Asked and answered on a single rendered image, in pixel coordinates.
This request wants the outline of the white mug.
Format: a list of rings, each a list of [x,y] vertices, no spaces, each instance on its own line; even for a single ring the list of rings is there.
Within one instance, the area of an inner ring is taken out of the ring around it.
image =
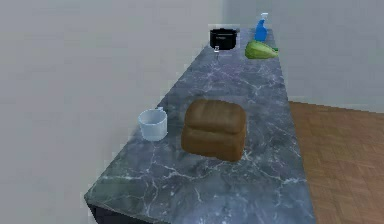
[[[160,141],[167,134],[167,113],[162,107],[148,109],[138,116],[142,137],[148,141]]]

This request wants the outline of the black cooking pot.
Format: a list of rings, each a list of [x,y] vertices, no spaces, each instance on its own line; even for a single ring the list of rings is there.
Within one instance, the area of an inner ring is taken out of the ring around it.
[[[231,50],[236,46],[238,31],[235,29],[212,29],[210,31],[210,46],[213,49]]]

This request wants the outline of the blue spray bottle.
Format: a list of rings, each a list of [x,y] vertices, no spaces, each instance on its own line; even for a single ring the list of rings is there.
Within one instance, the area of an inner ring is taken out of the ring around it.
[[[264,42],[267,38],[268,30],[265,27],[265,21],[266,21],[267,17],[268,17],[267,13],[261,14],[261,18],[260,18],[260,20],[259,20],[259,22],[255,28],[254,39],[256,41]]]

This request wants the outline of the green lettuce head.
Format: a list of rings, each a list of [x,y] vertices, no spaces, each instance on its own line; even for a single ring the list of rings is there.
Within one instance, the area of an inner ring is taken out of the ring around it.
[[[248,59],[269,59],[278,56],[278,52],[267,44],[252,40],[247,43],[245,56]]]

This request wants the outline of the grey marble counter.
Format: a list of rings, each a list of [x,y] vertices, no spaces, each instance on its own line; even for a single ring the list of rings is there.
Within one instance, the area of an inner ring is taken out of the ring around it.
[[[280,62],[247,59],[253,36],[243,28],[234,49],[201,51],[159,103],[164,139],[132,134],[84,196],[98,224],[316,224]],[[182,150],[185,112],[199,98],[246,111],[240,161]]]

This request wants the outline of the brown bread loaf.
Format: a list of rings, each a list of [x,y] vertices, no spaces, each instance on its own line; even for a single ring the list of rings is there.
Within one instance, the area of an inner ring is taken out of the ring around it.
[[[181,133],[184,151],[236,162],[245,147],[247,119],[238,104],[197,99],[188,107]]]

